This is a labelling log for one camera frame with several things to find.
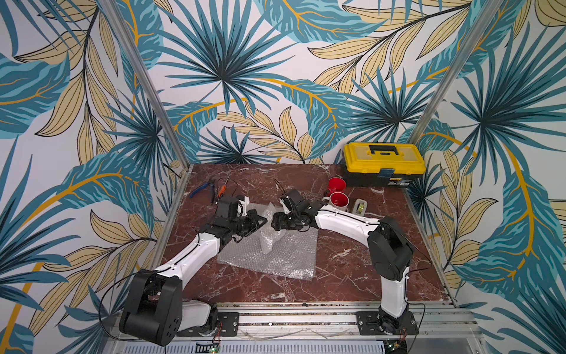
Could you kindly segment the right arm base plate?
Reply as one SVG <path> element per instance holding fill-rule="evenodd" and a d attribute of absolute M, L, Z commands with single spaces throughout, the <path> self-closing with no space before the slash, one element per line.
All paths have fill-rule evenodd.
<path fill-rule="evenodd" d="M 398 318 L 381 310 L 358 311 L 355 317 L 361 336 L 405 336 L 419 333 L 418 323 L 409 310 L 405 310 Z"/>

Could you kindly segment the clear bubble wrap sheet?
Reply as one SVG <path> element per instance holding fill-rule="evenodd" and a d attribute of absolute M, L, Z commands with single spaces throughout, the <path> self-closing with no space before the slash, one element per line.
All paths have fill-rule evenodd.
<path fill-rule="evenodd" d="M 219 263 L 297 280 L 315 274 L 318 230 L 276 231 L 267 223 L 240 243 L 232 241 L 218 255 Z"/>

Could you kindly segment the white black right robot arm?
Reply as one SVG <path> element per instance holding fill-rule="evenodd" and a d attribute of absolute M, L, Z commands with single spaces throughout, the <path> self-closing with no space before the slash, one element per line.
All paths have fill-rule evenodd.
<path fill-rule="evenodd" d="M 378 311 L 371 313 L 369 320 L 363 320 L 369 332 L 417 335 L 419 326 L 409 309 L 406 289 L 416 247 L 393 218 L 355 215 L 326 201 L 304 199 L 296 189 L 284 192 L 279 200 L 283 211 L 273 216 L 271 226 L 275 230 L 329 230 L 368 248 L 371 264 L 380 275 L 382 291 Z"/>

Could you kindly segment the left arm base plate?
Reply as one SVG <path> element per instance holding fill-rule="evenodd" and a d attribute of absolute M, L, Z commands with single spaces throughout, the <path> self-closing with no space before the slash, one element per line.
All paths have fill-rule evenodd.
<path fill-rule="evenodd" d="M 221 312 L 209 316 L 208 322 L 200 327 L 180 330 L 178 337 L 207 337 L 212 335 L 236 337 L 240 327 L 240 314 L 237 312 Z"/>

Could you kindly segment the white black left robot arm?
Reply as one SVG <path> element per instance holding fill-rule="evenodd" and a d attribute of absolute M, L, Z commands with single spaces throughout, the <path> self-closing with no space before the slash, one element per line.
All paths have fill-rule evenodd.
<path fill-rule="evenodd" d="M 213 331 L 213 306 L 198 300 L 184 304 L 184 288 L 231 241 L 241 241 L 267 224 L 267 218 L 248 206 L 248 197 L 222 197 L 188 246 L 158 268 L 138 272 L 130 283 L 119 331 L 163 347 L 180 331 Z"/>

